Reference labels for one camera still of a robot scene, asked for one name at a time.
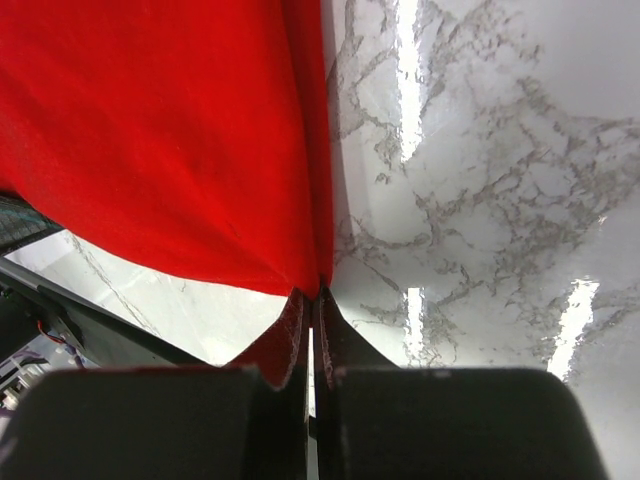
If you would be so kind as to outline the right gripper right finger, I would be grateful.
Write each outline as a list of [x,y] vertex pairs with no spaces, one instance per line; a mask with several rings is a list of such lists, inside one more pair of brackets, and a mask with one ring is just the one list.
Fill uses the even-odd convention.
[[320,288],[312,304],[315,387],[314,433],[321,479],[345,479],[349,460],[348,408],[341,381],[350,371],[397,366],[350,325],[330,289]]

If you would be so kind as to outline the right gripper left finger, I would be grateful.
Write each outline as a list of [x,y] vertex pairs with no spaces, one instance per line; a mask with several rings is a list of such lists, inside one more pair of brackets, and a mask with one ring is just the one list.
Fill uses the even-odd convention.
[[311,303],[297,289],[279,317],[228,363],[260,375],[251,398],[244,479],[305,479]]

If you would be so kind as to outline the red t shirt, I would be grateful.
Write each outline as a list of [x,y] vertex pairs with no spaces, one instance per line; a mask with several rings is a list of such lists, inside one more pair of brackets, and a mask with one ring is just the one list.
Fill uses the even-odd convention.
[[317,1],[5,1],[1,188],[182,278],[315,297],[333,208]]

